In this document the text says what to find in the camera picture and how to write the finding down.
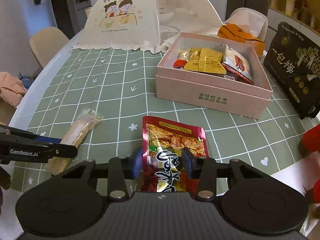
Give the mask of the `rice cracker packet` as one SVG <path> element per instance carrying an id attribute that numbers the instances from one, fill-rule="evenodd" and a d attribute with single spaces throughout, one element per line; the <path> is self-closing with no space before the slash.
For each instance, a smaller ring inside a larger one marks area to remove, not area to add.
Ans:
<path id="1" fill-rule="evenodd" d="M 254 85 L 248 60 L 228 45 L 225 45 L 222 66 L 235 81 Z"/>

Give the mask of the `pink cardboard box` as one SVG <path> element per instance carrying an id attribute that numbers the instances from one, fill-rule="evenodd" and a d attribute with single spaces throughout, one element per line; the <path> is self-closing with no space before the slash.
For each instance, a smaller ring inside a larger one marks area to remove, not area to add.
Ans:
<path id="1" fill-rule="evenodd" d="M 249 62 L 253 84 L 209 74 L 173 68 L 180 51 L 224 46 L 238 51 Z M 266 73 L 250 45 L 220 37 L 181 32 L 159 62 L 156 72 L 157 97 L 258 119 L 271 102 L 273 93 Z"/>

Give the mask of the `yellow snack packet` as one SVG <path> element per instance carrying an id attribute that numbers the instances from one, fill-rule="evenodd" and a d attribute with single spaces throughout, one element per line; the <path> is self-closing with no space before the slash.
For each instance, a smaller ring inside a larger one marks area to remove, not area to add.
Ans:
<path id="1" fill-rule="evenodd" d="M 189 60 L 183 69 L 206 74 L 226 74 L 222 58 L 223 53 L 220 51 L 210 48 L 191 48 Z"/>

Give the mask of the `red plush monkey toy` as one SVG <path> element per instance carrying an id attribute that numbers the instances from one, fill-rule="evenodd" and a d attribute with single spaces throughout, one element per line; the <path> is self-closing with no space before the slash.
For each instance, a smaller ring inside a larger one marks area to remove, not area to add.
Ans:
<path id="1" fill-rule="evenodd" d="M 305 132 L 298 144 L 298 150 L 308 166 L 307 175 L 312 178 L 304 186 L 306 202 L 311 205 L 311 218 L 319 222 L 319 125 Z"/>

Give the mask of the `red foil snack bag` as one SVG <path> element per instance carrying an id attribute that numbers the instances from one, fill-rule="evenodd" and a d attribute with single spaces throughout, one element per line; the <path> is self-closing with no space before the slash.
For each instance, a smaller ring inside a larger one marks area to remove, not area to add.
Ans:
<path id="1" fill-rule="evenodd" d="M 193 157 L 208 157 L 205 131 L 155 116 L 144 116 L 143 171 L 144 192 L 195 193 L 199 181 L 189 179 L 182 162 L 182 150 L 187 148 Z"/>

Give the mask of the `green checked tablecloth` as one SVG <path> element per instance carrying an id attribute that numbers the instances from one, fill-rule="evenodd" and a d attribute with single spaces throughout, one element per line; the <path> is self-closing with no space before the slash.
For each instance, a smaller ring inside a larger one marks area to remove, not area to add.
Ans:
<path id="1" fill-rule="evenodd" d="M 155 75 L 161 54 L 114 49 L 60 52 L 34 81 L 10 125 L 61 138 L 84 109 L 103 120 L 79 147 L 85 159 L 106 163 L 142 144 L 142 118 L 156 116 L 202 127 L 209 155 L 220 163 L 240 159 L 267 174 L 301 158 L 297 145 L 317 119 L 300 119 L 274 80 L 271 103 L 259 119 L 157 98 Z"/>

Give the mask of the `beige grain bar packet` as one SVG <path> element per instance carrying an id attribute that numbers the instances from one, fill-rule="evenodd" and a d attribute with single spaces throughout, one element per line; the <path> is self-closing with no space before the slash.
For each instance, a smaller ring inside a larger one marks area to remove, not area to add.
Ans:
<path id="1" fill-rule="evenodd" d="M 83 109 L 61 140 L 61 144 L 71 145 L 78 148 L 88 132 L 101 122 L 102 119 L 103 116 L 97 112 L 91 109 Z M 74 159 L 74 157 L 53 157 L 48 161 L 47 168 L 54 176 L 58 175 L 68 167 L 72 159 Z"/>

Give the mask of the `pink cloth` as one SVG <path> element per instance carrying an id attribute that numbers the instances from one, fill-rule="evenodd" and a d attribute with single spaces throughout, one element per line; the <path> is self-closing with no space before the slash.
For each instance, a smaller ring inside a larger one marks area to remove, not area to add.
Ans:
<path id="1" fill-rule="evenodd" d="M 27 92 L 22 81 L 11 76 L 8 72 L 0 72 L 0 89 L 1 98 L 13 107 L 17 107 L 20 104 Z"/>

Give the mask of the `black plum snack bag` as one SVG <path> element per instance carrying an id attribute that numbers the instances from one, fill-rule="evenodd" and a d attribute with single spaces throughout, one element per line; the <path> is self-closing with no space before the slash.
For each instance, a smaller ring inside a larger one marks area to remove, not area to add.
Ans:
<path id="1" fill-rule="evenodd" d="M 264 67 L 301 119 L 319 113 L 319 46 L 286 22 L 278 24 Z"/>

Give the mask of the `round biscuit snack bag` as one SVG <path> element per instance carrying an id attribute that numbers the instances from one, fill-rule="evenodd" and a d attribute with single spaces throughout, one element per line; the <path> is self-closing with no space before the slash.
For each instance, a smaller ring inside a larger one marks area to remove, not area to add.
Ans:
<path id="1" fill-rule="evenodd" d="M 191 56 L 191 49 L 181 50 L 178 54 L 177 60 L 173 64 L 173 68 L 184 68 Z"/>

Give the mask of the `cream mesh food cover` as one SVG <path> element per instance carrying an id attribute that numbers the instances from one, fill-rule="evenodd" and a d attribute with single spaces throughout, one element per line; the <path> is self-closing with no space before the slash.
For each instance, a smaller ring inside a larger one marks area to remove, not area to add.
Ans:
<path id="1" fill-rule="evenodd" d="M 158 53 L 169 46 L 163 32 L 211 35 L 221 25 L 209 0 L 97 0 L 76 47 Z"/>

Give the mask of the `orange tissue box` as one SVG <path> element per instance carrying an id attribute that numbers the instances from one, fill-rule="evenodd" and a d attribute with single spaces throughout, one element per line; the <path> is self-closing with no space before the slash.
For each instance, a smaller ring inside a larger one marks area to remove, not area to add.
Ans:
<path id="1" fill-rule="evenodd" d="M 244 43 L 253 47 L 258 58 L 261 59 L 265 49 L 265 41 L 262 41 L 252 34 L 245 32 L 239 28 L 236 24 L 223 23 L 220 27 L 218 37 L 225 38 L 228 40 Z"/>

